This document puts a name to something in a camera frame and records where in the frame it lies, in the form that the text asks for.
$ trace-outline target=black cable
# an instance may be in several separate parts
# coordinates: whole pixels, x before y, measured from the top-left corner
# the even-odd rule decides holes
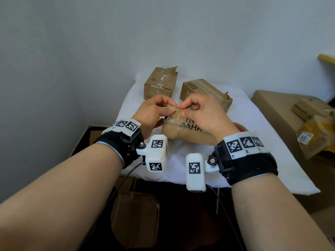
[[[118,192],[119,188],[122,186],[123,182],[126,180],[126,178],[136,169],[138,168],[140,165],[145,165],[145,161],[141,162],[140,164],[136,165],[133,169],[131,169],[129,171],[129,173],[127,173],[127,175],[124,177],[123,181],[121,182],[121,184],[119,185],[119,187],[114,191],[114,193],[112,194],[112,196],[107,200],[105,206],[103,207],[103,210],[101,211],[98,219],[96,220],[96,223],[94,224],[94,226],[92,227],[92,230],[90,231],[90,233],[87,235],[87,238],[85,239],[84,243],[86,243],[90,237],[92,236],[94,229],[96,228],[96,225],[98,224],[98,221],[101,217],[101,215],[103,215],[104,210],[107,208],[108,204],[110,203],[110,201],[113,199],[114,195]]]
[[[240,240],[239,240],[239,237],[237,236],[237,233],[236,233],[236,231],[235,231],[234,226],[232,225],[232,222],[231,222],[231,220],[230,220],[230,218],[229,218],[229,216],[228,216],[228,213],[227,213],[226,209],[224,208],[224,205],[223,205],[222,202],[221,202],[221,199],[220,199],[219,195],[215,192],[215,190],[214,190],[210,185],[207,185],[207,184],[206,184],[206,187],[209,187],[211,190],[213,190],[214,194],[215,194],[216,197],[218,198],[218,200],[219,200],[219,202],[220,202],[220,204],[221,204],[221,206],[222,206],[222,208],[223,208],[223,210],[224,210],[224,213],[226,214],[226,216],[227,216],[227,218],[228,218],[228,221],[229,221],[230,225],[232,226],[232,230],[233,230],[233,232],[235,233],[235,236],[236,236],[236,238],[237,238],[237,241],[239,242],[239,245],[240,245],[240,247],[241,247],[241,250],[243,251],[244,249],[243,249],[243,247],[242,247],[242,244],[241,244],[241,242],[240,242]]]

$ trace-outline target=hand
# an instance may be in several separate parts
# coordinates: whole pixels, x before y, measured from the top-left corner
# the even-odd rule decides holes
[[[134,120],[141,123],[141,130],[144,139],[149,138],[154,128],[163,124],[161,116],[169,116],[175,112],[174,109],[165,108],[167,104],[176,106],[177,103],[165,95],[157,95],[142,103],[134,116]]]
[[[193,110],[186,109],[192,105]],[[183,117],[195,121],[204,131],[211,133],[218,143],[225,136],[239,132],[222,109],[218,99],[212,95],[191,93],[178,107],[185,109],[181,112]]]

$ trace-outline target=barcode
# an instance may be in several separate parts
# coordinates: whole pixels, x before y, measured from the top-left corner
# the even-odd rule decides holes
[[[309,143],[309,141],[312,139],[312,137],[313,137],[313,134],[303,131],[301,133],[301,135],[298,137],[298,141],[300,143],[303,143],[303,144],[307,145]]]
[[[193,84],[193,83],[187,83],[187,85],[192,89],[192,90],[196,90],[198,87]]]

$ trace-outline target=yellow object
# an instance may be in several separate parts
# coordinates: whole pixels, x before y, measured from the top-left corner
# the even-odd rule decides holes
[[[335,64],[335,55],[319,54],[318,59]]]

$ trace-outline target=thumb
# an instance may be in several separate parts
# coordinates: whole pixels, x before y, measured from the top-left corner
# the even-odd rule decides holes
[[[176,109],[174,107],[169,108],[157,106],[157,114],[159,114],[159,116],[170,116],[175,111]]]
[[[187,119],[194,120],[195,119],[195,112],[196,110],[191,110],[191,109],[184,109],[181,114],[182,117],[185,117]]]

